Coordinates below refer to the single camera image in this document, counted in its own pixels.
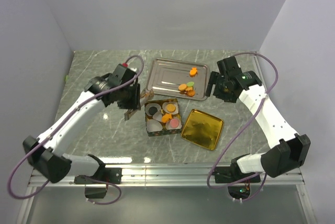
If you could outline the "black sandwich cookie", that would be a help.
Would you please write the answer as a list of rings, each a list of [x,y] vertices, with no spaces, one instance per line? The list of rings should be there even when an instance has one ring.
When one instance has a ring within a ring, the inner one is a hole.
[[[150,108],[148,109],[148,113],[149,113],[150,116],[153,116],[153,115],[156,114],[157,112],[158,112],[158,109],[157,109],[156,107],[154,107],[154,106],[152,106],[152,107],[150,107]]]

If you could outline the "green christmas cookie tin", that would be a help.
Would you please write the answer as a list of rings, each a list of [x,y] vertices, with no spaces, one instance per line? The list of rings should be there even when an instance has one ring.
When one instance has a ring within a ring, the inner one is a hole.
[[[177,99],[176,98],[170,98],[170,99],[162,99],[162,100],[152,100],[152,101],[148,101],[145,103],[144,105],[144,109],[145,109],[145,106],[149,103],[157,103],[161,106],[161,112],[162,114],[166,114],[166,112],[162,109],[162,105],[163,103],[165,102],[177,102]],[[181,121],[181,115],[180,115],[180,107],[179,107],[179,104],[178,104],[178,110],[179,110],[179,113],[177,115],[172,115],[172,118],[178,118],[180,121]],[[147,122],[148,119],[153,119],[152,117],[149,117],[147,116],[146,114],[146,111],[145,111],[145,121]],[[183,128],[183,124],[182,124],[182,127],[181,129],[177,129],[177,130],[167,130],[166,127],[165,127],[165,124],[163,122],[160,122],[163,126],[163,130],[161,131],[157,131],[157,132],[147,132],[148,136],[149,137],[154,137],[154,136],[163,136],[163,135],[173,135],[173,134],[178,134],[178,133],[181,133],[182,131],[182,128]]]

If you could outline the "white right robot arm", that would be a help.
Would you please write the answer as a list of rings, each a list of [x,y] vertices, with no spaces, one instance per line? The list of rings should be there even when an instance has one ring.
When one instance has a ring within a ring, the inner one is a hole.
[[[228,103],[241,101],[262,129],[270,149],[265,153],[245,154],[232,159],[229,167],[214,168],[212,174],[224,183],[259,178],[261,173],[275,178],[304,165],[311,141],[300,135],[283,118],[269,98],[269,90],[254,71],[242,71],[235,55],[217,62],[206,96]]]

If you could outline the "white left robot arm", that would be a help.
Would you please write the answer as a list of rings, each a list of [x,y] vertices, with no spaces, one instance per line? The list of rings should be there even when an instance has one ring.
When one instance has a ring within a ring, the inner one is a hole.
[[[76,102],[47,131],[37,138],[27,137],[23,142],[25,152],[37,150],[28,162],[52,183],[67,175],[87,176],[93,183],[105,177],[105,163],[88,154],[66,154],[69,145],[88,122],[113,103],[120,109],[140,109],[140,84],[138,73],[126,64],[119,64],[113,73],[92,78]]]

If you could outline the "gold tin lid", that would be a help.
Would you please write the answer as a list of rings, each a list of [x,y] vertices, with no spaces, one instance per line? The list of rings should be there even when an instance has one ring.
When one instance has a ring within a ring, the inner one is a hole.
[[[181,132],[181,137],[210,151],[216,149],[224,121],[198,109],[192,109]]]

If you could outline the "pink sandwich cookie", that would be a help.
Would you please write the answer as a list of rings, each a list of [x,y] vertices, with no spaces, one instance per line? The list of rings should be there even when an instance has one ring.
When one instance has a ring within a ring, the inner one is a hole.
[[[170,120],[170,126],[172,128],[177,128],[179,126],[179,120],[177,118],[173,118]]]

